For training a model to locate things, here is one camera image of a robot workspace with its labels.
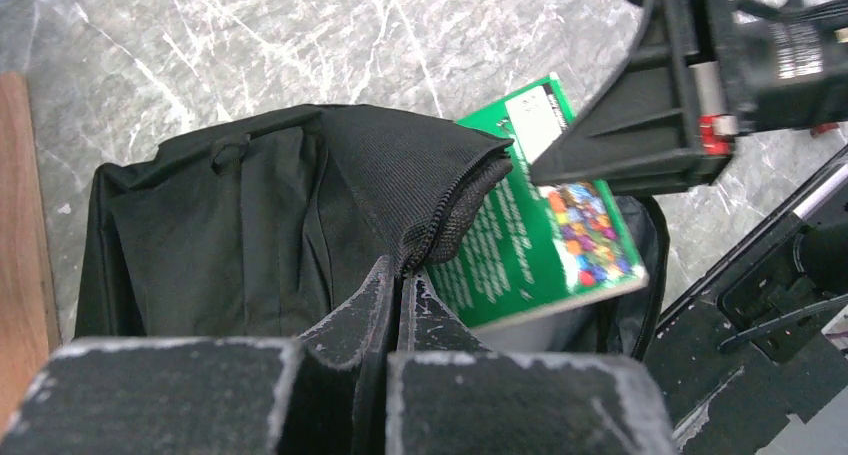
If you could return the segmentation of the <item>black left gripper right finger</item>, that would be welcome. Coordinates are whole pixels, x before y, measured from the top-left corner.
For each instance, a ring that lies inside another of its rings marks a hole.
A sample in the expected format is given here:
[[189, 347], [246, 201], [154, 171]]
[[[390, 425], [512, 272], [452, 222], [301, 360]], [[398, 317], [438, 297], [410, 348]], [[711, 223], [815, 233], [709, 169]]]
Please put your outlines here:
[[389, 454], [672, 454], [662, 393], [619, 355], [488, 350], [425, 274], [387, 359]]

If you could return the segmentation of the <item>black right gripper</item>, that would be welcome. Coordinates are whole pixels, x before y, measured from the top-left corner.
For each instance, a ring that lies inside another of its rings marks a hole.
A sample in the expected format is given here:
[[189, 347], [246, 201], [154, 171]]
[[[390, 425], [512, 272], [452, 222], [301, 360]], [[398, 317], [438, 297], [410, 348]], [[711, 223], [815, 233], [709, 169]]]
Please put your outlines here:
[[847, 0], [627, 0], [626, 59], [530, 165], [538, 186], [600, 179], [619, 195], [714, 183], [734, 137], [847, 119]]

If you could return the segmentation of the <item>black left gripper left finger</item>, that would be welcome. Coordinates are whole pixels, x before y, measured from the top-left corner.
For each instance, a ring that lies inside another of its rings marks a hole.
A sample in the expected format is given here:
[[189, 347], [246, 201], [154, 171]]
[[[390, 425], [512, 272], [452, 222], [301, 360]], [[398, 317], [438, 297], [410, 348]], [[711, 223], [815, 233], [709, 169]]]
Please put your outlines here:
[[98, 337], [57, 350], [5, 454], [379, 454], [396, 282], [379, 258], [304, 333]]

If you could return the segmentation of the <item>black student backpack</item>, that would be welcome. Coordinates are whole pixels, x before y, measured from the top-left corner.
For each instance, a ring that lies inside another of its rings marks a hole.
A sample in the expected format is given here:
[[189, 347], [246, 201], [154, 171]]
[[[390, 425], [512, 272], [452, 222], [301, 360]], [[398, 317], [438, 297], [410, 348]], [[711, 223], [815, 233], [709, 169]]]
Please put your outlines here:
[[380, 257], [396, 280], [452, 259], [510, 147], [412, 112], [307, 104], [103, 164], [74, 334], [298, 335]]

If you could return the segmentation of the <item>green book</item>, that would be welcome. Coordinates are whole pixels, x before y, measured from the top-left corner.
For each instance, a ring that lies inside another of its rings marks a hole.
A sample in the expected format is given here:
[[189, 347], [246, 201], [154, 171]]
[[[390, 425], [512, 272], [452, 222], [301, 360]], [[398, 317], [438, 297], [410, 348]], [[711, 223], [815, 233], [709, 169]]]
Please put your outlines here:
[[459, 125], [512, 140], [512, 171], [484, 198], [457, 255], [427, 274], [439, 298], [484, 333], [644, 288], [649, 275], [601, 181], [531, 183], [529, 166], [572, 112], [556, 73], [492, 102]]

